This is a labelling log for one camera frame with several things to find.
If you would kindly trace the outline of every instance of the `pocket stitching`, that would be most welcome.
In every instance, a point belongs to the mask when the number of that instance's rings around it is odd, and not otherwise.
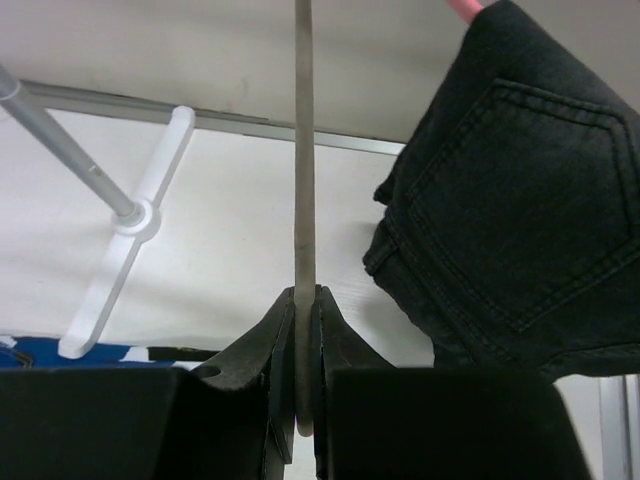
[[[530,105],[523,105],[522,103],[516,102],[513,98],[510,98],[514,94],[524,96],[528,95],[529,97],[533,97],[534,99],[538,99],[543,102],[559,104],[562,106],[570,107],[574,110],[578,109],[582,112],[587,112],[590,114],[598,114],[600,116],[604,116],[604,119],[607,121],[601,121],[594,124],[588,123],[586,121],[577,121],[575,118],[568,118],[567,116],[561,116],[558,114],[553,115],[552,112],[548,112],[546,111],[546,109],[535,109]],[[640,253],[636,251],[639,242],[634,241],[633,237],[627,237],[627,240],[619,245],[616,245],[615,248],[604,254],[601,258],[597,259],[588,268],[584,269],[583,272],[576,278],[573,278],[566,282],[565,285],[560,289],[557,289],[551,295],[546,295],[543,298],[539,297],[539,299],[530,302],[532,305],[526,308],[527,311],[523,314],[518,315],[517,317],[507,313],[504,308],[498,306],[496,303],[494,303],[494,301],[490,300],[486,294],[481,293],[471,285],[470,280],[466,278],[464,272],[450,258],[450,254],[447,253],[447,251],[441,245],[441,242],[437,239],[436,235],[434,234],[433,228],[431,228],[429,225],[430,222],[428,215],[425,212],[421,212],[418,209],[413,208],[413,206],[414,201],[419,196],[419,192],[422,190],[422,188],[420,187],[424,187],[425,185],[428,186],[433,176],[437,174],[440,167],[445,164],[447,159],[454,155],[460,149],[464,148],[465,140],[467,139],[467,137],[472,132],[474,132],[478,126],[482,125],[482,121],[480,120],[482,115],[486,113],[488,107],[495,103],[497,99],[517,106],[518,108],[528,109],[536,114],[551,115],[561,119],[562,121],[569,121],[581,125],[593,126],[605,130],[611,138],[611,145],[613,149],[612,161],[615,165],[617,177],[616,179],[620,189],[619,194],[624,206],[624,218],[627,221],[629,228],[631,228],[632,223],[629,215],[629,202],[627,198],[627,192],[622,180],[622,172],[620,171],[620,146],[618,145],[619,142],[616,141],[616,137],[613,135],[612,129],[616,126],[622,126],[624,133],[626,134],[625,137],[627,141],[629,141],[629,132],[623,119],[619,118],[618,115],[615,115],[615,113],[608,108],[589,104],[588,102],[561,97],[551,92],[541,91],[540,89],[537,89],[535,87],[529,87],[526,85],[517,84],[515,82],[496,79],[493,84],[483,93],[483,95],[476,102],[474,102],[474,104],[470,108],[469,113],[467,113],[467,115],[465,115],[458,126],[454,128],[449,140],[445,141],[440,150],[434,155],[433,160],[425,166],[418,179],[408,189],[407,198],[410,201],[409,214],[414,218],[414,220],[417,221],[418,224],[423,226],[422,231],[428,237],[427,239],[430,240],[430,248],[434,252],[434,254],[436,254],[436,256],[443,262],[445,268],[447,268],[447,270],[449,270],[449,272],[457,279],[457,281],[465,289],[465,292],[470,295],[471,298],[484,304],[483,306],[485,307],[485,309],[489,310],[489,313],[497,315],[498,317],[501,317],[505,320],[509,320],[511,327],[521,333],[531,327],[540,316],[544,315],[549,310],[556,308],[562,303],[568,301],[570,298],[573,298],[575,295],[581,293],[581,291],[589,288],[594,283],[602,281],[608,276],[614,274],[615,271],[622,268],[624,264],[628,263],[628,261],[633,259],[634,256],[637,256],[638,253]]]
[[[385,224],[385,222],[386,220],[383,219],[377,227],[379,229],[380,225],[382,224],[387,230],[382,240],[382,244],[372,244],[362,259],[362,263],[364,263],[365,266],[365,271],[372,277],[375,276],[376,272],[380,269],[384,262],[398,250],[398,245],[391,237],[389,227]],[[376,233],[374,234],[374,240],[376,235],[380,235],[380,232],[376,231]]]
[[[397,231],[397,226],[395,226],[392,219],[390,220],[389,232],[392,237],[396,238],[396,235],[393,232]],[[398,250],[403,250],[403,248],[400,246],[401,241],[396,240],[395,242],[396,245],[398,245]],[[422,264],[417,255],[415,255],[415,253],[411,250],[411,248],[407,248],[407,246],[405,245],[404,251],[406,251],[407,255],[410,256],[416,264]],[[429,268],[420,269],[421,272],[424,272],[427,278],[424,278],[423,275],[421,275],[420,278],[417,278],[417,274],[415,273],[414,269],[408,270],[412,272],[412,274],[414,275],[414,277],[416,277],[416,280],[420,284],[425,285],[427,289],[433,289],[438,294],[441,302],[437,302],[435,299],[431,299],[434,305],[437,305],[439,308],[446,309],[451,315],[460,320],[462,324],[464,324],[465,330],[469,332],[476,339],[476,341],[480,345],[483,345],[489,352],[495,354],[508,364],[516,365],[516,360],[504,348],[491,341],[486,333],[482,330],[482,328],[476,325],[464,312],[462,312],[460,308],[455,305],[453,301],[449,299],[448,295],[446,294],[445,287],[440,284],[436,276],[431,273]],[[471,358],[474,363],[478,363],[475,359],[473,350],[468,347],[462,336],[457,332],[455,325],[451,325],[446,316],[443,316],[443,321],[446,322],[448,324],[448,327],[458,336],[460,343],[467,350],[469,358]]]

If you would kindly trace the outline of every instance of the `gray metal strip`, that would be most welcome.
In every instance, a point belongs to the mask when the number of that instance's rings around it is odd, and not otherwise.
[[[298,433],[313,435],[311,407],[311,308],[316,292],[315,139],[313,113],[312,0],[295,0],[295,377]]]
[[[31,95],[38,98],[42,106],[56,110],[166,124],[169,122],[171,111],[175,107],[175,105],[169,103],[78,88],[59,87],[30,81],[23,81],[22,83],[28,88]],[[271,122],[264,118],[218,113],[204,109],[194,110],[196,112],[196,128],[273,140],[290,142],[295,140],[295,130],[291,125]],[[397,142],[328,132],[316,132],[315,143],[325,147],[382,153],[385,155],[398,155],[402,147],[404,147],[404,144]]]
[[[632,476],[627,386],[624,377],[600,379],[602,462],[606,480],[635,480]]]
[[[627,375],[627,418],[629,421],[629,455],[631,478],[640,480],[640,376]]]

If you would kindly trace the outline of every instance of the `blue fabric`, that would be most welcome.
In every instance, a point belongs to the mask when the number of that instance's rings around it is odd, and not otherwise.
[[[171,366],[173,361],[132,362],[121,361],[131,347],[96,344],[84,357],[77,360],[58,355],[58,339],[13,337],[11,347],[0,341],[0,368],[7,367],[143,367]]]

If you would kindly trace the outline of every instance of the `pink object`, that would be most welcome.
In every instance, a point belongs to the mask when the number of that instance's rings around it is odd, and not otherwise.
[[[447,3],[467,23],[471,23],[484,8],[478,0],[447,0]]]

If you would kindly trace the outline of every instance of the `jeans back pocket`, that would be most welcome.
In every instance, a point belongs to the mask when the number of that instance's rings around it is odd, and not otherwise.
[[[497,79],[409,188],[410,244],[522,332],[639,256],[635,162],[612,109]]]

